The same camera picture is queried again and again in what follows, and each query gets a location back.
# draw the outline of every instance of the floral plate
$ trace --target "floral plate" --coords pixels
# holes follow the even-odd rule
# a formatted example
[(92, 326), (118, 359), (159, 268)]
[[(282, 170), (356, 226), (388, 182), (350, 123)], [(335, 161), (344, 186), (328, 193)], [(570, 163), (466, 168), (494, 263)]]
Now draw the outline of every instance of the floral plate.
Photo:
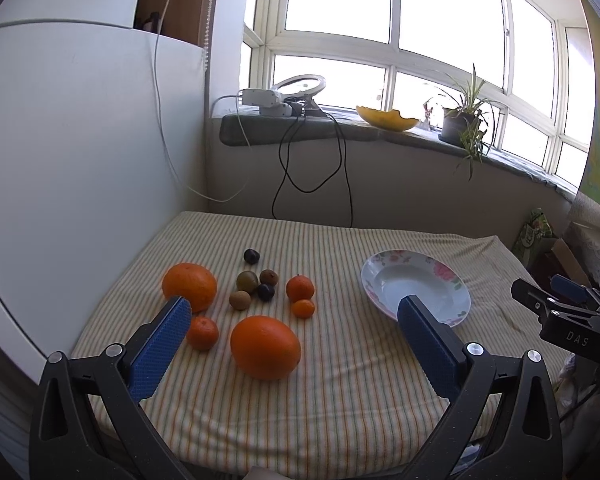
[(362, 286), (376, 307), (398, 319), (398, 305), (415, 294), (433, 316), (453, 327), (469, 314), (471, 297), (460, 277), (442, 262), (414, 251), (383, 251), (360, 272)]

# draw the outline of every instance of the silver screw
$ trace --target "silver screw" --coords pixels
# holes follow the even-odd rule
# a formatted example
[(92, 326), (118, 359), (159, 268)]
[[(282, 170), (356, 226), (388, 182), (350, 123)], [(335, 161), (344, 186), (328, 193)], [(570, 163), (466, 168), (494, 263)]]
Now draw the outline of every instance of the silver screw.
[(47, 359), (51, 364), (56, 364), (62, 360), (62, 352), (53, 352)]
[(538, 350), (529, 350), (526, 355), (535, 363), (539, 363), (542, 360), (542, 356)]
[(466, 349), (469, 352), (469, 354), (472, 355), (482, 355), (484, 353), (484, 348), (478, 345), (478, 343), (469, 343), (466, 346)]
[(116, 355), (122, 354), (122, 346), (119, 344), (109, 345), (104, 353), (109, 357), (115, 357)]

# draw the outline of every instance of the black plant pot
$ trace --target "black plant pot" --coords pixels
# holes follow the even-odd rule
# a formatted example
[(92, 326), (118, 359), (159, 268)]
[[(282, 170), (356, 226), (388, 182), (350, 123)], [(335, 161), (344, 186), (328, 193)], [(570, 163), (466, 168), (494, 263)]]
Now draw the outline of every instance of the black plant pot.
[(464, 112), (456, 112), (455, 110), (444, 108), (445, 119), (442, 123), (442, 132), (438, 134), (440, 140), (444, 140), (454, 146), (464, 148), (460, 135), (467, 130), (467, 126), (473, 121), (480, 119)]

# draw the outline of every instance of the small orange fruit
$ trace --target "small orange fruit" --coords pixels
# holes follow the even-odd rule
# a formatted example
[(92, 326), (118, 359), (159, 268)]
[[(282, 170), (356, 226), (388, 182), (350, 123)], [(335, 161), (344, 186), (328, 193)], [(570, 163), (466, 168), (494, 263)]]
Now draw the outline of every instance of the small orange fruit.
[(299, 300), (310, 300), (314, 294), (314, 284), (306, 276), (294, 276), (286, 282), (286, 295), (291, 303)]
[(209, 270), (197, 264), (174, 265), (162, 279), (162, 293), (169, 299), (182, 296), (189, 301), (192, 312), (207, 309), (218, 291), (218, 282)]
[(298, 300), (291, 305), (291, 312), (300, 319), (309, 319), (315, 312), (314, 302), (311, 300)]
[(284, 379), (300, 362), (300, 342), (291, 329), (268, 316), (251, 316), (231, 332), (231, 355), (240, 370), (255, 379)]
[(218, 326), (212, 319), (204, 316), (191, 319), (187, 342), (196, 350), (211, 350), (219, 337)]

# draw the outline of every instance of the wavy-edged yellow bowl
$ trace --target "wavy-edged yellow bowl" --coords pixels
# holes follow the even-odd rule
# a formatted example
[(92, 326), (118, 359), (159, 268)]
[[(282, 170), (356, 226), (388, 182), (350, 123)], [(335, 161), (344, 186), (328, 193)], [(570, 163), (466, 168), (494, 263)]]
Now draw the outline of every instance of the wavy-edged yellow bowl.
[(382, 128), (383, 130), (391, 130), (392, 132), (404, 132), (406, 130), (411, 130), (416, 124), (418, 124), (417, 119), (403, 118), (398, 110), (382, 112), (380, 110), (375, 110), (374, 108), (356, 106), (356, 111), (360, 117), (362, 117), (372, 126), (375, 126), (376, 128)]

